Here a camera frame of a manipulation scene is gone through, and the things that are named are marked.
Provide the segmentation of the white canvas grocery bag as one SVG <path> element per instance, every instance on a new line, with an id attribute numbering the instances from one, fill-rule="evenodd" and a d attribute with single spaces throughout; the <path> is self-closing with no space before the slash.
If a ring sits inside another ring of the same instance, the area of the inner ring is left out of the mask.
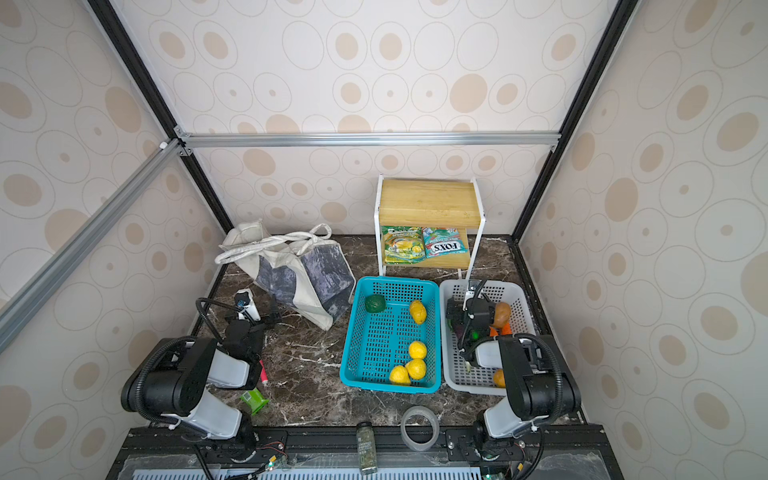
<path id="1" fill-rule="evenodd" d="M 235 264 L 253 283 L 323 331 L 352 304 L 356 278 L 329 225 L 270 234 L 261 220 L 228 232 L 215 258 Z"/>

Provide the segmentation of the teal Fox's candy bag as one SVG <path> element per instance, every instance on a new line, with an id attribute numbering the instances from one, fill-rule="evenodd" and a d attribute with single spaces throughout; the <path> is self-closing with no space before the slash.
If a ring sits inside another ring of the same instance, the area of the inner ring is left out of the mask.
<path id="1" fill-rule="evenodd" d="M 422 234 L 428 259 L 468 252 L 458 229 L 423 227 Z"/>

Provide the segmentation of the green lemon candy bag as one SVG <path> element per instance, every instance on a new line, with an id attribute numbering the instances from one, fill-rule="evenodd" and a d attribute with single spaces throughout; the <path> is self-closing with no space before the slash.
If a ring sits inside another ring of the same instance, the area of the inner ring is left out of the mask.
<path id="1" fill-rule="evenodd" d="M 381 232 L 385 264 L 416 264 L 426 259 L 420 227 L 383 226 Z"/>

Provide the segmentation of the toy potato brown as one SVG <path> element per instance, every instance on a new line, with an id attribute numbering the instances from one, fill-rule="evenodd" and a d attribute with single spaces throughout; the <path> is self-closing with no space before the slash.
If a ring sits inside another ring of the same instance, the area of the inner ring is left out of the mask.
<path id="1" fill-rule="evenodd" d="M 511 318 L 511 306 L 506 302 L 499 302 L 495 305 L 494 319 L 492 325 L 496 329 L 503 329 Z"/>

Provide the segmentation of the toy tomato orange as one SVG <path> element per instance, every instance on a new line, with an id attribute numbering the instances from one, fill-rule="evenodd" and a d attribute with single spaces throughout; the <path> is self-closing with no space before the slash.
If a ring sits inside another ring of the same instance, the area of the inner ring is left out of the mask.
<path id="1" fill-rule="evenodd" d="M 505 335 L 512 335 L 512 334 L 513 334 L 513 329 L 509 322 L 504 323 L 502 326 L 492 326 L 490 328 L 491 337 L 505 336 Z"/>

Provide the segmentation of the pink marker pen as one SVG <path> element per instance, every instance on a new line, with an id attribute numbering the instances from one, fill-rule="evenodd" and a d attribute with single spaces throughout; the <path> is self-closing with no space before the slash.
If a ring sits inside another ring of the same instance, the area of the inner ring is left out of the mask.
<path id="1" fill-rule="evenodd" d="M 261 370 L 260 370 L 260 381 L 261 381 L 261 383 L 263 385 L 267 385 L 269 379 L 268 379 L 268 374 L 267 374 L 267 371 L 266 371 L 266 367 L 265 367 L 264 361 L 260 360 L 259 361 L 259 365 L 260 365 L 260 368 L 261 368 Z"/>

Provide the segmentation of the yellow toy lemon upper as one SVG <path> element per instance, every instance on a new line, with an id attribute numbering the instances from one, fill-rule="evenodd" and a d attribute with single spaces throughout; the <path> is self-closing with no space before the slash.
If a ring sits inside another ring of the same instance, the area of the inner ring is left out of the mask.
<path id="1" fill-rule="evenodd" d="M 410 304 L 409 313 L 417 325 L 422 325 L 427 320 L 427 309 L 420 300 L 414 300 Z"/>

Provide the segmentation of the yellow lemon right lower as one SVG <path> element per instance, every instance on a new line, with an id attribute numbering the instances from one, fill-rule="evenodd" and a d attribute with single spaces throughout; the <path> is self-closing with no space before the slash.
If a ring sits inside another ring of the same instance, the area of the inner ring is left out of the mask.
<path id="1" fill-rule="evenodd" d="M 427 373 L 426 363 L 423 359 L 412 359 L 405 365 L 408 376 L 413 381 L 422 380 Z"/>

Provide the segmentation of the yellow lemon bottom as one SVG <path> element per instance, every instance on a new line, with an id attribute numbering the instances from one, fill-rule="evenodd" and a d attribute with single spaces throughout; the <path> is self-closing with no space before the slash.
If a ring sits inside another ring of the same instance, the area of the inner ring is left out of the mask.
<path id="1" fill-rule="evenodd" d="M 405 366 L 396 365 L 390 372 L 389 381 L 394 385 L 408 386 L 411 384 L 409 372 Z"/>

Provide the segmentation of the green toy pepper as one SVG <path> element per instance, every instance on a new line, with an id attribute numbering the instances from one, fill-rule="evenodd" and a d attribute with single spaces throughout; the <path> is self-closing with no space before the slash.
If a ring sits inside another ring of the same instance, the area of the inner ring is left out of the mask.
<path id="1" fill-rule="evenodd" d="M 369 295 L 365 298 L 364 307 L 367 313 L 378 314 L 382 313 L 387 308 L 387 301 L 381 294 Z"/>

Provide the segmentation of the clear tape roll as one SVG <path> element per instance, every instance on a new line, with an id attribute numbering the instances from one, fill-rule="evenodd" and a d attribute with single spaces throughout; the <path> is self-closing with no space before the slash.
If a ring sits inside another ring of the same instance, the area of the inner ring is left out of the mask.
<path id="1" fill-rule="evenodd" d="M 437 415 L 425 406 L 408 408 L 400 422 L 404 445 L 414 452 L 426 452 L 439 440 L 440 424 Z"/>

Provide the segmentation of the spice jar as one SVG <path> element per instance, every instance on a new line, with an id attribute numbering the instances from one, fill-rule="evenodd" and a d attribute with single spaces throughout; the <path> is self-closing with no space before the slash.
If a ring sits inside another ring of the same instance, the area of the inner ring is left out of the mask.
<path id="1" fill-rule="evenodd" d="M 356 426 L 356 442 L 360 473 L 375 474 L 378 470 L 375 432 L 370 421 L 363 421 Z"/>

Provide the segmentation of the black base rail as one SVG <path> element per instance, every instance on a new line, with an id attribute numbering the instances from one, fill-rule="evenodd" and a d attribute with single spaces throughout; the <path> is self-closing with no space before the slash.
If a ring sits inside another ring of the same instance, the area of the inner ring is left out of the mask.
<path id="1" fill-rule="evenodd" d="M 131 430 L 110 479 L 620 479 L 604 428 L 543 427 L 484 439 L 469 426 L 258 427 L 210 440 Z"/>

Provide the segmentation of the aluminium frame bar left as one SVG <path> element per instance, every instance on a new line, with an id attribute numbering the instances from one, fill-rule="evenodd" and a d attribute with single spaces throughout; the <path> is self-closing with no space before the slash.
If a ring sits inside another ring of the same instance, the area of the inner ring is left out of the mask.
<path id="1" fill-rule="evenodd" d="M 167 140 L 3 307 L 2 350 L 12 344 L 51 296 L 137 201 L 147 186 L 165 168 L 166 163 L 180 155 L 180 150 L 179 139 Z"/>

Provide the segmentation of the aluminium frame bar back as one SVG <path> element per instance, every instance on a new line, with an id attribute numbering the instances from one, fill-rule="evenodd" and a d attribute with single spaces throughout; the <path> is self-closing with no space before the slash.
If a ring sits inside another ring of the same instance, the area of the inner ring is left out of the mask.
<path id="1" fill-rule="evenodd" d="M 475 132 L 355 132 L 355 133 L 226 133 L 181 131 L 180 140 L 191 148 L 293 148 L 293 147 L 406 147 L 406 146 L 556 146 L 556 131 Z"/>

